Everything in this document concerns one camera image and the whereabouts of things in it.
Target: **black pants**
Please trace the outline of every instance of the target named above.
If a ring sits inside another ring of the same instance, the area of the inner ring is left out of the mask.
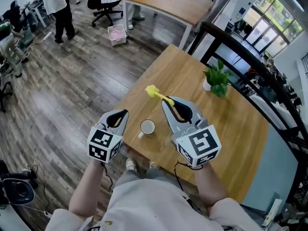
[[[54,17],[56,18],[56,39],[62,38],[64,28],[68,37],[72,37],[75,34],[75,30],[72,24],[73,17],[71,8],[69,6],[69,0],[65,1],[67,3],[67,6],[64,9],[53,13]]]

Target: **white mug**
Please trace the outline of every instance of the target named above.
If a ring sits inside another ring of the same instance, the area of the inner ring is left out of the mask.
[[[142,121],[140,124],[140,130],[141,130],[141,133],[138,135],[139,139],[141,139],[144,134],[148,135],[148,134],[154,133],[155,131],[154,121],[149,120],[149,119]]]

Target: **desk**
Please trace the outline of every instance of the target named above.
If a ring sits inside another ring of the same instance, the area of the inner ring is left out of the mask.
[[[232,86],[228,86],[226,98],[204,91],[205,68],[195,58],[169,45],[116,107],[129,111],[124,142],[173,173],[177,160],[186,161],[170,143],[172,132],[161,101],[150,98],[144,89],[153,84],[164,95],[179,96],[197,104],[209,124],[215,126],[222,144],[219,156],[211,164],[230,196],[241,203],[257,171],[269,124]],[[154,121],[156,130],[153,135],[138,139],[140,123],[145,119]],[[195,184],[192,170],[179,166],[177,175]]]
[[[124,29],[127,35],[129,35],[129,30],[126,4],[133,3],[154,10],[155,12],[162,13],[186,25],[186,30],[179,45],[180,49],[184,48],[192,26],[197,25],[213,6],[213,2],[209,0],[122,0],[122,2]]]
[[[38,18],[39,18],[39,20],[41,21],[43,27],[46,28],[46,27],[47,27],[47,26],[46,26],[46,23],[44,22],[44,19],[43,19],[42,15],[41,15],[40,12],[39,12],[39,7],[41,7],[41,6],[43,6],[43,5],[44,5],[44,2],[43,2],[43,0],[41,0],[41,1],[39,1],[39,2],[34,2],[33,4],[30,4],[30,5],[28,6],[28,8],[31,10],[31,12],[32,12],[33,10],[35,11],[35,13],[38,15]],[[33,16],[33,17],[34,17],[34,19],[35,19],[35,22],[38,24],[39,22],[38,22],[37,18],[36,18],[35,16]]]

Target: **black cable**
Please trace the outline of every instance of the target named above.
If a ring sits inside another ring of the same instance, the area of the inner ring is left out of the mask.
[[[193,167],[190,166],[189,164],[183,164],[183,163],[180,163],[179,161],[177,161],[177,163],[174,165],[174,176],[175,176],[175,179],[177,179],[177,182],[178,182],[179,186],[181,187],[181,190],[184,191],[184,190],[183,190],[183,187],[182,187],[182,185],[181,185],[181,183],[180,183],[180,180],[179,180],[179,178],[178,178],[178,176],[177,176],[177,165],[178,165],[178,164],[181,164],[181,165],[183,165],[183,166],[185,166],[185,167],[187,167],[187,168],[190,168],[191,170],[194,170],[194,171],[202,169],[202,168],[203,168],[203,165],[201,165],[201,168],[193,168]]]
[[[50,201],[49,201],[49,199],[48,199],[48,197],[46,196],[46,193],[45,193],[46,187],[45,187],[45,185],[43,185],[43,183],[39,182],[38,180],[37,180],[37,183],[40,184],[40,185],[42,185],[43,188],[44,188],[43,193],[44,193],[44,196],[45,196],[45,198],[46,198],[46,200],[47,200],[47,202],[48,202],[48,204],[47,204],[46,207],[45,207],[45,214],[47,214],[47,208],[50,206],[51,203],[50,203]]]
[[[109,191],[112,192],[111,187],[113,186],[114,182],[112,181],[111,177],[108,175],[108,171],[107,171],[107,168],[106,168],[105,164],[104,164],[103,162],[101,162],[101,165],[102,165],[102,167],[105,169],[105,171],[106,171],[106,176],[109,178],[109,180],[110,180],[110,182],[111,182],[111,185],[110,185],[110,187],[109,187]]]
[[[38,168],[38,166],[36,164],[33,165],[32,168],[30,166],[28,166],[28,169],[33,171],[35,173],[35,175],[37,176],[37,172],[38,172],[39,168]],[[45,206],[45,213],[47,213],[47,208],[50,206],[51,203],[50,203],[50,201],[49,201],[49,199],[48,199],[48,197],[46,195],[46,192],[45,192],[46,187],[45,187],[45,185],[43,183],[41,183],[38,180],[37,180],[37,183],[43,186],[43,193],[44,193],[44,196],[45,196],[45,198],[46,198],[46,200],[48,202],[48,204]]]

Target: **yellow brush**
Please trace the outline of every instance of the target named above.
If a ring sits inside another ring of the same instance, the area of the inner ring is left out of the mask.
[[[155,96],[156,97],[159,97],[161,99],[164,99],[166,100],[171,106],[174,106],[174,101],[170,98],[167,98],[166,96],[162,95],[159,93],[159,89],[156,88],[155,85],[150,85],[150,86],[147,86],[145,91],[148,93],[148,95],[151,97],[151,98],[154,98]]]

